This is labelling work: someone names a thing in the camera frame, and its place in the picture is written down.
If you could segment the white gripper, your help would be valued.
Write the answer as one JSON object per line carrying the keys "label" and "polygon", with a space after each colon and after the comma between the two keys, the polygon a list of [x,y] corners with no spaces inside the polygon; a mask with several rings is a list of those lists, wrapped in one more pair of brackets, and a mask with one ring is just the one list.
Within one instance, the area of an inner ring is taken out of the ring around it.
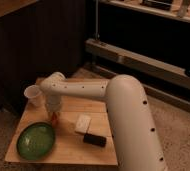
{"label": "white gripper", "polygon": [[48,111],[48,120],[52,120],[53,112],[56,113],[57,120],[60,120],[61,112],[60,109],[62,107],[62,100],[60,95],[47,95],[46,96],[46,109]]}

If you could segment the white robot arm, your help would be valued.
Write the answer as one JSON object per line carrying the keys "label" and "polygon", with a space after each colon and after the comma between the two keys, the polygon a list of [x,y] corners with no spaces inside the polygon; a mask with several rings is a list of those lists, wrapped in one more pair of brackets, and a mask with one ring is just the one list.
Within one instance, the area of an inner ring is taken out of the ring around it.
{"label": "white robot arm", "polygon": [[168,171],[145,90],[135,77],[69,82],[55,72],[40,83],[40,89],[49,112],[62,107],[62,95],[106,104],[119,171]]}

